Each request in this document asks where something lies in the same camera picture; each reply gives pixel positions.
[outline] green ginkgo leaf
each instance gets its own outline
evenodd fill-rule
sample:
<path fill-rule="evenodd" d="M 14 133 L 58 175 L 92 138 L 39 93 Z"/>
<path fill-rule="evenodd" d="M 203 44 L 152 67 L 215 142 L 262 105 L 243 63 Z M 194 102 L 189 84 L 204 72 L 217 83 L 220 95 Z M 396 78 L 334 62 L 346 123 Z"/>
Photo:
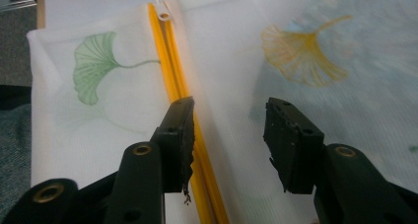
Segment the green ginkgo leaf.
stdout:
<path fill-rule="evenodd" d="M 119 67 L 111 50 L 115 32 L 86 37 L 76 51 L 74 70 L 75 90 L 79 100 L 86 105 L 98 102 L 96 88 L 102 78 L 112 69 Z"/>
<path fill-rule="evenodd" d="M 410 146 L 410 147 L 409 147 L 409 151 L 410 151 L 411 153 L 418 152 L 418 146 Z"/>

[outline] white fabric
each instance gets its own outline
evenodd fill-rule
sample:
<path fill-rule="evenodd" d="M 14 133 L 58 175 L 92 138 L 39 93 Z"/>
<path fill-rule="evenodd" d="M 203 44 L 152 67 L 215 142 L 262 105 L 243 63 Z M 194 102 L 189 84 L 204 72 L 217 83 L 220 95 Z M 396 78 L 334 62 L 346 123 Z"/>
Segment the white fabric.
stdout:
<path fill-rule="evenodd" d="M 416 0 L 176 0 L 169 9 L 231 223 L 310 223 L 316 216 L 314 197 L 283 193 L 268 161 L 268 97 L 298 107 L 324 132 L 325 144 L 359 148 L 389 181 L 418 191 Z M 267 61 L 261 36 L 268 27 L 311 33 L 346 15 L 352 19 L 317 36 L 346 78 L 313 87 L 288 80 Z M 126 146 L 150 138 L 169 106 L 158 64 L 113 69 L 95 106 L 77 99 L 72 79 L 74 51 L 90 35 L 116 32 L 121 65 L 157 58 L 144 46 L 153 45 L 147 19 L 141 8 L 83 28 L 29 34 L 33 184 L 66 177 L 85 186 L 115 171 Z M 195 207 L 176 198 L 168 199 L 168 222 L 198 222 Z"/>
<path fill-rule="evenodd" d="M 33 185 L 67 178 L 80 188 L 117 171 L 124 149 L 149 141 L 169 108 L 158 62 L 111 69 L 97 87 L 95 104 L 79 99 L 75 52 L 91 54 L 80 45 L 109 32 L 115 35 L 110 44 L 118 64 L 159 60 L 146 5 L 77 29 L 28 34 L 34 75 Z M 93 56 L 105 54 L 98 48 Z M 184 200 L 182 193 L 166 194 L 167 223 L 199 222 L 194 203 L 187 206 Z"/>
<path fill-rule="evenodd" d="M 184 72 L 231 223 L 315 218 L 314 196 L 283 193 L 268 161 L 262 134 L 269 97 L 299 108 L 325 144 L 359 148 L 389 181 L 418 191 L 416 0 L 177 1 L 171 7 L 179 9 Z M 310 33 L 345 15 L 353 18 L 318 35 L 345 79 L 312 87 L 267 62 L 261 35 L 269 26 Z"/>
<path fill-rule="evenodd" d="M 66 28 L 98 21 L 152 0 L 45 0 L 48 28 Z"/>

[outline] clamp jaw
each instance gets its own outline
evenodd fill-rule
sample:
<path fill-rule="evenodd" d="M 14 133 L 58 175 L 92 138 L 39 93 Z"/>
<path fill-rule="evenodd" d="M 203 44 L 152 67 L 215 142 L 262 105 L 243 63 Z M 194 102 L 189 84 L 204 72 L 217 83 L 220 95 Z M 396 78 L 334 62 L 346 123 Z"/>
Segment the clamp jaw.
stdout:
<path fill-rule="evenodd" d="M 418 223 L 418 194 L 387 182 L 358 149 L 324 134 L 289 102 L 266 104 L 264 141 L 284 190 L 313 193 L 321 224 Z"/>
<path fill-rule="evenodd" d="M 117 172 L 80 190 L 68 179 L 32 187 L 3 223 L 165 223 L 164 193 L 190 201 L 193 107 L 192 98 L 173 102 L 150 141 L 126 148 Z"/>

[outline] ginkgo leaf print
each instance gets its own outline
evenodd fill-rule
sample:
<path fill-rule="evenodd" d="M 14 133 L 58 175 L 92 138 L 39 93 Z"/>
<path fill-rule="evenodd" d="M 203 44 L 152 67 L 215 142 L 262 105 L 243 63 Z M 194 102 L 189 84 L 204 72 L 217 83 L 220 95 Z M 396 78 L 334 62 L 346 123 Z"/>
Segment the ginkgo leaf print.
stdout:
<path fill-rule="evenodd" d="M 79 100 L 86 105 L 94 105 L 99 98 L 96 88 L 102 78 L 112 69 L 135 68 L 146 63 L 160 63 L 159 60 L 146 60 L 132 66 L 117 63 L 112 51 L 115 32 L 86 37 L 75 50 L 76 67 L 73 74 L 75 90 Z"/>
<path fill-rule="evenodd" d="M 347 77 L 347 71 L 330 62 L 317 42 L 320 31 L 350 19 L 344 16 L 328 22 L 313 33 L 284 32 L 270 26 L 262 34 L 262 47 L 267 61 L 291 81 L 313 87 L 326 86 Z"/>
<path fill-rule="evenodd" d="M 418 146 L 410 146 L 410 147 L 409 147 L 409 151 L 410 151 L 411 153 L 418 152 Z"/>

